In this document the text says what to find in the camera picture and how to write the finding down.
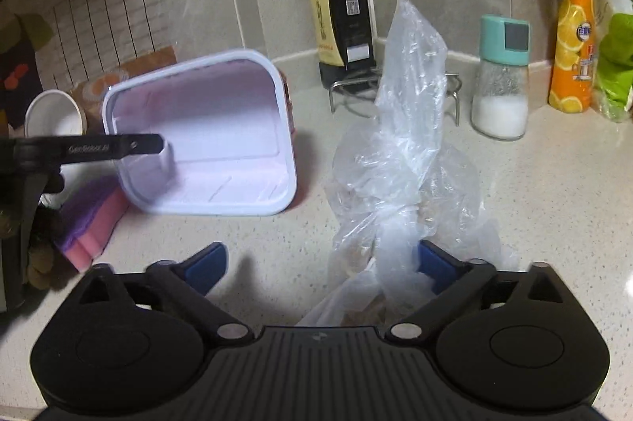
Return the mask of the purple pink sponge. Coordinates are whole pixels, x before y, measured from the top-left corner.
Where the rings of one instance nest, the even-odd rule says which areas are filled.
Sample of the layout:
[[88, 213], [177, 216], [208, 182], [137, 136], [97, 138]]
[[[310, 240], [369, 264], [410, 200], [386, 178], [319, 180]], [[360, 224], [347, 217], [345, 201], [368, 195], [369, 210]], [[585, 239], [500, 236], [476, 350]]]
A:
[[76, 192], [59, 210], [54, 244], [78, 271], [101, 257], [130, 202], [117, 176], [101, 176]]

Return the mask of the clear plastic bag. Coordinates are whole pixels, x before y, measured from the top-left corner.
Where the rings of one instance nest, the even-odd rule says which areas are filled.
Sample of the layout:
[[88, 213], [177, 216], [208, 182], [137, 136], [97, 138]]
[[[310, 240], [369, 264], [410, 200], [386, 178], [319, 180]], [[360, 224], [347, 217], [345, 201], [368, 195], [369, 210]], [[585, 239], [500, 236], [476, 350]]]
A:
[[443, 138], [447, 47], [409, 0], [398, 0], [385, 45], [377, 115], [336, 149], [326, 192], [340, 224], [330, 292], [304, 327], [385, 326], [434, 298], [421, 270], [427, 239], [451, 256], [516, 270], [518, 257], [484, 212], [479, 172]]

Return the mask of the orange detergent bottle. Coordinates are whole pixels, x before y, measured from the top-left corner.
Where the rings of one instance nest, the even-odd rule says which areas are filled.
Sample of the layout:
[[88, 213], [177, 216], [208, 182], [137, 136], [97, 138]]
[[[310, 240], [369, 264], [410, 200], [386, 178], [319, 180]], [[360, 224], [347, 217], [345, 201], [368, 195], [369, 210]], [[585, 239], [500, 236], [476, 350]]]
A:
[[593, 0], [560, 4], [548, 103], [565, 114], [591, 106], [595, 71]]

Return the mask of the soy sauce bottle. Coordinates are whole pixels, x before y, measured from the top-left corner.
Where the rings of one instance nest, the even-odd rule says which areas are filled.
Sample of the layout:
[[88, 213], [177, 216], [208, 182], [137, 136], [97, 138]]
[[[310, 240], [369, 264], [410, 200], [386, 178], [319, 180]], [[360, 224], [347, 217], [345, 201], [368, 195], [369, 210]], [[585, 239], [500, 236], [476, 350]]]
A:
[[310, 0], [324, 88], [375, 67], [368, 0]]

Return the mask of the green plastic bag package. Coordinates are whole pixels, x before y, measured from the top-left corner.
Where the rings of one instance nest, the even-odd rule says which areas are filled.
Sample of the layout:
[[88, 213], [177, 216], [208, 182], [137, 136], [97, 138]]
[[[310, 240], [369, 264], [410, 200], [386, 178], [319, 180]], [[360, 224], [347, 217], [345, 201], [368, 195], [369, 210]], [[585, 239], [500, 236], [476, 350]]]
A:
[[592, 102], [605, 118], [632, 120], [632, 0], [594, 0], [598, 43]]

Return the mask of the white foam tray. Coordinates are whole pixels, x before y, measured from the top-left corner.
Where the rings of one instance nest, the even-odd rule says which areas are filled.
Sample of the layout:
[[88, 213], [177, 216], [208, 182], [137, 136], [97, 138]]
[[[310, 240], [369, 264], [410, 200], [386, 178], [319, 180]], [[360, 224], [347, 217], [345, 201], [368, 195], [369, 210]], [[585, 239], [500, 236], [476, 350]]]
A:
[[118, 83], [101, 116], [108, 135], [163, 139], [159, 153], [116, 164], [125, 195], [145, 212], [274, 215], [295, 197], [284, 82], [255, 50], [207, 55]]

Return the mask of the white foam bowl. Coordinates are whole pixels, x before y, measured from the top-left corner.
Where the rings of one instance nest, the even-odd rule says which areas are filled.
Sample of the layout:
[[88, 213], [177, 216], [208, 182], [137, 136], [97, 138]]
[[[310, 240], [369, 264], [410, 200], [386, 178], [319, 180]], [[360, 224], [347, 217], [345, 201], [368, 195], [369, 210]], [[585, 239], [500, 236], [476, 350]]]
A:
[[[75, 99], [63, 91], [47, 90], [33, 99], [25, 118], [27, 137], [83, 136], [87, 132], [87, 119]], [[44, 194], [44, 206], [59, 210], [80, 185], [83, 170], [80, 164], [61, 168], [64, 188], [61, 193]]]

